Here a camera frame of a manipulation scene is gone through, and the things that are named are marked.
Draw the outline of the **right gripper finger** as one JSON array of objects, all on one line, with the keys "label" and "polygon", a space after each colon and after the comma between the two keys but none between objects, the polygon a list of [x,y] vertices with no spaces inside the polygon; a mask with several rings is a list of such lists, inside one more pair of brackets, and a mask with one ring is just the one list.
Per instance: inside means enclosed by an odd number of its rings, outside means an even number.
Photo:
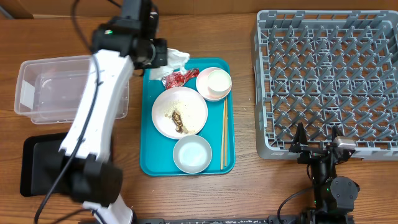
[{"label": "right gripper finger", "polygon": [[299,123],[295,136],[292,141],[292,146],[308,146],[306,130],[303,123]]},{"label": "right gripper finger", "polygon": [[334,125],[332,127],[331,139],[334,140],[336,137],[342,137],[342,136],[343,133],[341,132],[341,129],[337,125]]}]

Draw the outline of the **white napkin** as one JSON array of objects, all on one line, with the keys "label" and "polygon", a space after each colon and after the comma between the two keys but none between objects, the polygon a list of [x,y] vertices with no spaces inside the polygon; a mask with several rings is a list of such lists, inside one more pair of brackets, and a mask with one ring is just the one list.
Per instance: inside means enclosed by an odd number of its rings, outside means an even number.
[{"label": "white napkin", "polygon": [[150,70],[150,80],[161,80],[178,70],[182,74],[187,73],[185,69],[185,64],[189,61],[190,54],[186,52],[181,52],[177,49],[167,49],[167,65],[160,68],[153,68]]}]

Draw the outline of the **red foil snack wrapper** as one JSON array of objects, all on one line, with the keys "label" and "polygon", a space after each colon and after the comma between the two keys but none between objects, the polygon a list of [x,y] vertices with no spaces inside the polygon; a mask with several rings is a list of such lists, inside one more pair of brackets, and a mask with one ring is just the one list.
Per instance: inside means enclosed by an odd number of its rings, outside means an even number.
[{"label": "red foil snack wrapper", "polygon": [[168,90],[171,88],[184,86],[186,82],[188,82],[192,78],[196,78],[199,73],[200,71],[197,68],[187,70],[187,72],[184,74],[181,71],[172,72],[170,75],[163,77],[161,81],[165,89]]}]

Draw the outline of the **white paper cup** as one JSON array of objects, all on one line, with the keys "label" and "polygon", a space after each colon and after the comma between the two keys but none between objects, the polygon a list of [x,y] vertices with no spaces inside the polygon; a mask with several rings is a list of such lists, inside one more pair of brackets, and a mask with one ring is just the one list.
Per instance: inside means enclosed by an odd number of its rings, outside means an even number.
[{"label": "white paper cup", "polygon": [[214,70],[209,73],[207,79],[209,92],[217,97],[225,96],[232,86],[231,77],[224,70]]}]

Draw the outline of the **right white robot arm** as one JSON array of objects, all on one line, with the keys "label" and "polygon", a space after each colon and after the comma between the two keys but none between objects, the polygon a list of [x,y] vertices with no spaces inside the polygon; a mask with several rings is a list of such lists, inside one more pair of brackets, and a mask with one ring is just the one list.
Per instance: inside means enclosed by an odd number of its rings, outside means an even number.
[{"label": "right white robot arm", "polygon": [[289,151],[297,153],[297,162],[307,166],[312,186],[289,199],[312,190],[315,206],[304,210],[295,223],[354,223],[348,214],[354,210],[360,187],[352,179],[338,176],[336,166],[348,161],[355,147],[356,143],[344,137],[338,126],[332,127],[332,142],[323,147],[311,147],[303,124],[298,124]]}]

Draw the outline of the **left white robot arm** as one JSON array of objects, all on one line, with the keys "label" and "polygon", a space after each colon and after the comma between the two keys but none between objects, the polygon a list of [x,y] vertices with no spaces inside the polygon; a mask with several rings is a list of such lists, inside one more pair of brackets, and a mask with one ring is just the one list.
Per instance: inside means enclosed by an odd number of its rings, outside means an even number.
[{"label": "left white robot arm", "polygon": [[94,30],[86,42],[90,70],[76,116],[62,141],[54,186],[65,184],[100,223],[132,223],[120,194],[122,170],[110,160],[119,99],[135,70],[167,64],[167,43],[158,39],[159,12],[151,1],[130,0],[120,15]]}]

